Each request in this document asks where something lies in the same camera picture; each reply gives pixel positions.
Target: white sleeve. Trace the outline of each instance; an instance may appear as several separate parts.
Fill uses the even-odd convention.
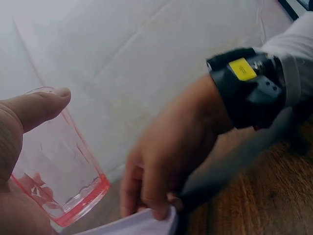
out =
[[[286,107],[313,97],[313,12],[300,17],[285,33],[261,48],[282,62]]]

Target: paper sheet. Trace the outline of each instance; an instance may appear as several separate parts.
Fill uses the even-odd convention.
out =
[[[1,3],[1,98],[69,87],[69,111],[111,180],[141,130],[206,73],[206,57],[260,46],[291,23],[275,0]]]

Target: wrist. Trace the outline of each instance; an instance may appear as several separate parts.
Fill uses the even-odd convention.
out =
[[[220,93],[209,74],[195,83],[195,96],[197,97],[197,110],[204,118],[209,119],[214,132],[219,135],[234,128]]]

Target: black wrist strap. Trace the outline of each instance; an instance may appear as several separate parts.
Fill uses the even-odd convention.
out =
[[[278,61],[265,54],[253,55],[251,50],[245,48],[245,57],[239,55],[240,50],[230,52],[232,58],[239,58],[235,61],[227,61],[225,54],[207,60],[213,61],[210,75],[236,128],[268,128],[285,103],[284,91],[276,79]]]

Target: wooden table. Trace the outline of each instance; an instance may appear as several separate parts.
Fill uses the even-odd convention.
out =
[[[289,110],[269,130],[235,130],[220,137],[186,184],[183,199],[190,213],[181,216],[177,234],[313,234],[313,118],[297,127],[301,121]],[[119,182],[62,234],[117,219]]]

